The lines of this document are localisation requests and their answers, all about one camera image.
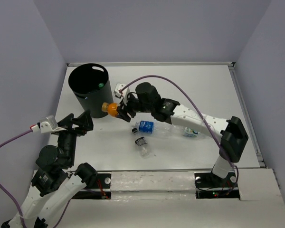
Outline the orange juice bottle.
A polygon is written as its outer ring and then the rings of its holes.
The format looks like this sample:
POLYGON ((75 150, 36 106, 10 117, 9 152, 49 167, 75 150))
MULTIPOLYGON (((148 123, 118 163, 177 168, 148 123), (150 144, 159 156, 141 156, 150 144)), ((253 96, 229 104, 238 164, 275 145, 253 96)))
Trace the orange juice bottle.
POLYGON ((118 109, 119 104, 117 103, 103 103, 101 110, 104 113, 109 114, 112 117, 117 117, 118 116, 118 109))

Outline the blue label Pocari Sweat bottle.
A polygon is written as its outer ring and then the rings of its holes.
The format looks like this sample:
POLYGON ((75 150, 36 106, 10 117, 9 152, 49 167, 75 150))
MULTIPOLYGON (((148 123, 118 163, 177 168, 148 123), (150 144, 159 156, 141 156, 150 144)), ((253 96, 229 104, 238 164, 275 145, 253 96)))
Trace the blue label Pocari Sweat bottle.
POLYGON ((146 120, 136 122, 134 127, 144 134, 152 135, 153 137, 158 138, 168 138, 173 135, 181 135, 185 129, 185 127, 182 126, 146 120))

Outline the clear bottle white green label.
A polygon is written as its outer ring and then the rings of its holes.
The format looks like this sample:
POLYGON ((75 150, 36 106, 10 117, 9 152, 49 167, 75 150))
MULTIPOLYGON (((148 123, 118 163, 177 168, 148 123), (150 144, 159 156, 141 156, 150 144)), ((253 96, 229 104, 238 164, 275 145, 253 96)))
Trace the clear bottle white green label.
POLYGON ((181 134, 184 137, 196 138, 199 136, 200 133, 188 127, 185 127, 183 130, 181 130, 181 134))

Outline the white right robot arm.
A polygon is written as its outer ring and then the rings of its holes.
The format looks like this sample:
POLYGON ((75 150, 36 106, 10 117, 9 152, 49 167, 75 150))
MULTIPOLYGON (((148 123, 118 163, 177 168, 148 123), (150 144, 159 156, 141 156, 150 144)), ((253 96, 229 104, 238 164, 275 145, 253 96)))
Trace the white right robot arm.
POLYGON ((213 138, 218 144, 219 156, 210 174, 201 179, 211 187, 224 184, 248 142, 248 134, 238 117, 221 119, 203 114, 197 108, 190 109, 178 101, 162 98, 148 82, 140 83, 134 92, 130 92, 125 84, 118 83, 114 96, 121 100, 117 117, 127 122, 137 113, 150 113, 159 122, 187 127, 213 138))

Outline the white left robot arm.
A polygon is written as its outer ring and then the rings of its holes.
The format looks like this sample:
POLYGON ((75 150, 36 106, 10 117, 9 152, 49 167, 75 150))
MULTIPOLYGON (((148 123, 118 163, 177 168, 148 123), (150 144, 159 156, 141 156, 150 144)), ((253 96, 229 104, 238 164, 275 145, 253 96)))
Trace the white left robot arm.
POLYGON ((2 223, 3 228, 46 228, 53 216, 80 190, 95 184, 97 171, 88 163, 73 172, 77 137, 93 130, 90 111, 78 117, 69 114, 57 122, 50 115, 30 127, 32 132, 58 136, 57 145, 46 145, 36 159, 38 167, 28 194, 14 218, 2 223))

